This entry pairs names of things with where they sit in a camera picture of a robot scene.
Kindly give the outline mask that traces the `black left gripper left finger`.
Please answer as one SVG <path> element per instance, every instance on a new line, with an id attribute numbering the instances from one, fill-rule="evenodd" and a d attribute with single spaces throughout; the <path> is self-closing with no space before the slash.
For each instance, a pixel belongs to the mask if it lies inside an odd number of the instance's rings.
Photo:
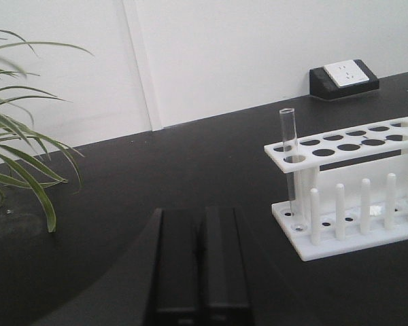
<path id="1" fill-rule="evenodd" d="M 156 209 L 158 222 L 145 325 L 198 324 L 197 233 L 188 210 Z"/>

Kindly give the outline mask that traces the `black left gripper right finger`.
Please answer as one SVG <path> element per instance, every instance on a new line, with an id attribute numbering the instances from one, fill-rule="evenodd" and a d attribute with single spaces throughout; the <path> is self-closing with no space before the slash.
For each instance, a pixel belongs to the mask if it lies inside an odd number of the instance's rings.
<path id="1" fill-rule="evenodd" d="M 250 325 L 252 307 L 235 210 L 207 207 L 203 304 L 208 325 Z"/>

